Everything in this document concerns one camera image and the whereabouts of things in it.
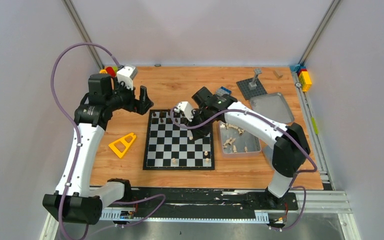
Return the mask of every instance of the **white robotic arm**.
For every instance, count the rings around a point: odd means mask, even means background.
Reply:
[[[310,148],[303,128],[296,123],[288,126],[271,120],[252,111],[230,95],[211,94],[206,87],[201,88],[192,98],[198,104],[198,109],[193,109],[190,103],[184,101],[176,106],[175,111],[183,112],[189,120],[186,126],[189,126],[193,139],[206,136],[210,132],[212,122],[219,120],[238,126],[263,140],[267,144],[266,157],[274,169],[267,190],[276,198],[282,198],[290,188],[295,172],[306,159],[282,132],[291,135],[309,154]]]
[[[58,210],[64,190],[68,187],[63,204],[62,221],[68,223],[96,224],[102,209],[111,203],[131,196],[128,180],[109,179],[94,191],[90,191],[90,179],[98,150],[113,111],[124,109],[144,115],[154,103],[148,98],[147,89],[140,86],[139,100],[135,99],[133,78],[137,70],[125,66],[117,72],[117,78],[108,74],[93,74],[88,80],[89,92],[84,96],[74,114],[74,122],[80,132],[78,143],[74,131],[70,154],[64,173],[54,194],[45,194],[43,206],[58,220]],[[72,170],[75,153],[79,147],[76,164]]]

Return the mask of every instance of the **gray wall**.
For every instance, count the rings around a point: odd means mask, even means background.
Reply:
[[[334,183],[362,239],[384,239],[384,1],[344,0],[307,67]]]
[[[0,239],[38,239],[73,130],[51,95],[57,56],[81,38],[59,0],[0,0]],[[97,70],[75,49],[57,70],[56,91],[73,113]]]
[[[261,66],[297,63],[331,0],[73,2],[92,41],[124,63]]]

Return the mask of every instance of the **cable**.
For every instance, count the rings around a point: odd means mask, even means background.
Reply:
[[[303,217],[304,209],[306,208],[307,190],[304,186],[294,186],[294,187],[291,187],[290,189],[302,189],[304,191],[304,199],[302,200],[302,207],[301,207],[301,211],[299,212],[298,218],[291,225],[289,225],[287,227],[278,228],[278,227],[272,227],[271,226],[271,227],[269,227],[269,229],[273,229],[273,230],[279,231],[279,232],[290,230],[291,228],[295,227],[295,225],[297,225],[297,223]]]
[[[283,135],[285,135],[299,149],[299,151],[301,151],[301,153],[305,156],[305,158],[307,158],[309,160],[309,162],[311,163],[311,165],[313,166],[314,169],[310,169],[310,170],[304,169],[304,170],[296,171],[295,175],[292,178],[292,181],[289,184],[289,187],[291,189],[302,188],[304,190],[304,200],[302,202],[301,212],[299,213],[298,218],[296,219],[296,221],[294,223],[292,223],[290,226],[287,226],[287,227],[284,227],[284,228],[273,227],[273,229],[279,230],[279,231],[289,230],[289,229],[293,228],[301,220],[301,218],[303,216],[303,213],[304,213],[304,208],[306,206],[307,191],[306,191],[306,188],[304,186],[292,187],[292,184],[295,182],[295,180],[297,179],[298,174],[300,174],[300,173],[315,173],[315,172],[317,172],[317,165],[313,161],[313,159],[310,157],[310,155],[303,149],[303,147],[289,133],[287,133],[285,130],[283,130],[281,128],[278,128],[272,122],[270,122],[269,120],[267,120],[264,117],[260,116],[259,114],[256,114],[256,113],[250,112],[250,111],[240,110],[240,109],[226,109],[226,110],[219,111],[216,114],[214,114],[213,116],[211,116],[210,118],[208,118],[207,120],[205,120],[203,123],[195,125],[195,126],[180,125],[179,123],[177,123],[175,121],[175,118],[174,118],[174,110],[175,109],[177,109],[176,106],[174,106],[171,109],[171,111],[170,111],[171,121],[173,122],[173,124],[175,124],[176,126],[178,126],[180,128],[183,128],[183,129],[188,129],[188,130],[197,129],[197,128],[200,128],[200,127],[206,125],[207,123],[209,123],[210,121],[212,121],[213,119],[215,119],[219,115],[222,115],[222,114],[225,114],[225,113],[229,113],[229,112],[238,112],[238,113],[243,113],[243,114],[246,113],[247,115],[251,115],[251,116],[253,116],[255,118],[258,118],[259,120],[261,120],[261,121],[265,122],[266,124],[268,124],[270,127],[274,128],[275,130],[277,130],[277,131],[281,132]]]
[[[125,225],[121,225],[122,228],[125,228],[125,227],[131,227],[131,226],[134,226],[134,225],[138,225],[142,222],[144,222],[145,220],[147,220],[152,214],[154,214],[164,203],[164,201],[166,200],[166,195],[164,194],[157,194],[157,195],[154,195],[154,196],[151,196],[151,197],[148,197],[148,198],[145,198],[145,199],[142,199],[142,200],[137,200],[137,201],[115,201],[113,202],[113,204],[119,204],[119,205],[130,205],[130,204],[139,204],[139,203],[143,203],[143,202],[146,202],[146,201],[149,201],[149,200],[152,200],[152,199],[155,199],[155,198],[158,198],[158,197],[162,197],[162,200],[161,202],[158,204],[158,206],[156,206],[156,208],[154,208],[154,210],[151,211],[150,214],[148,214],[146,217],[142,218],[141,220],[139,221],[136,221],[134,223],[130,223],[130,224],[125,224]],[[95,231],[94,233],[91,233],[89,234],[89,237],[92,236],[92,235],[95,235],[99,232],[102,232],[104,230],[107,230],[107,229],[110,229],[110,228],[114,228],[114,225],[109,225],[109,226],[105,226],[97,231]]]
[[[74,45],[71,45],[71,46],[67,47],[63,52],[61,52],[61,54],[58,56],[58,58],[56,59],[54,65],[53,65],[52,73],[50,75],[50,90],[52,92],[53,99],[55,100],[55,103],[58,106],[59,110],[62,112],[62,114],[64,114],[64,116],[70,121],[71,125],[73,125],[75,134],[77,136],[77,147],[75,148],[73,162],[72,162],[72,165],[71,165],[71,168],[70,168],[70,172],[69,172],[69,174],[67,176],[67,183],[70,183],[71,180],[72,180],[74,169],[75,169],[76,163],[77,163],[77,159],[79,158],[80,145],[81,145],[81,137],[80,136],[81,135],[80,135],[80,130],[79,130],[77,124],[74,122],[73,118],[66,112],[66,110],[63,108],[63,106],[61,105],[60,101],[58,100],[57,94],[55,93],[55,85],[54,85],[55,81],[54,80],[55,80],[55,72],[57,71],[58,63],[63,58],[63,56],[68,51],[70,51],[71,49],[74,49],[74,48],[77,48],[77,47],[80,47],[80,46],[94,46],[94,47],[98,47],[98,48],[104,50],[107,54],[109,54],[109,56],[112,58],[112,60],[114,60],[114,63],[117,66],[120,66],[119,61],[117,61],[116,57],[113,56],[113,54],[109,50],[107,50],[105,47],[103,47],[103,46],[101,46],[99,44],[91,43],[91,42],[76,43]],[[59,207],[58,207],[59,230],[62,232],[62,235],[64,235],[64,237],[66,239],[75,240],[74,238],[71,238],[69,236],[69,234],[67,233],[67,231],[66,231],[66,229],[65,229],[65,227],[63,225],[63,206],[64,206],[64,201],[66,199],[66,195],[67,195],[68,190],[69,190],[69,186],[66,184],[65,187],[64,187],[64,191],[62,193],[62,196],[61,196],[61,201],[59,202]],[[79,238],[78,240],[84,240],[86,238],[86,235],[88,234],[88,230],[89,230],[89,226],[86,225],[86,230],[84,231],[84,235],[81,238]]]

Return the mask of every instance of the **wooden table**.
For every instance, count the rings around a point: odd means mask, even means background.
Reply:
[[[310,143],[291,72],[287,67],[278,67],[276,69],[283,73],[283,77],[277,79],[273,74],[274,69],[263,67],[259,79],[269,94],[283,94],[295,122],[304,127]],[[236,82],[253,75],[253,67],[138,67],[134,85],[137,88],[140,85],[147,87],[149,98],[154,102],[153,109],[170,109],[181,101],[189,101],[197,107],[191,97],[203,86],[212,93],[224,86],[233,92],[235,98],[250,107]],[[274,171],[262,153],[249,158],[222,158],[216,122],[215,170],[143,170],[148,117],[148,113],[142,116],[125,110],[114,112],[97,150],[91,185],[104,185],[112,178],[128,179],[132,186],[137,187],[265,189],[269,185]],[[108,144],[131,132],[137,135],[137,139],[124,158],[119,159]],[[312,166],[306,161],[301,169],[312,169]],[[323,189],[318,172],[300,174],[294,185]]]

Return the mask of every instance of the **clear plastic container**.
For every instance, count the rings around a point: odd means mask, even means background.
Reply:
[[[261,152],[260,140],[247,131],[244,131],[242,135],[239,135],[238,130],[229,127],[226,128],[226,123],[218,122],[220,138],[221,138],[221,154],[224,158],[244,158],[257,156]],[[236,139],[232,145],[227,144],[226,148],[223,148],[223,144],[227,139]],[[236,153],[233,152],[233,145],[236,146]]]

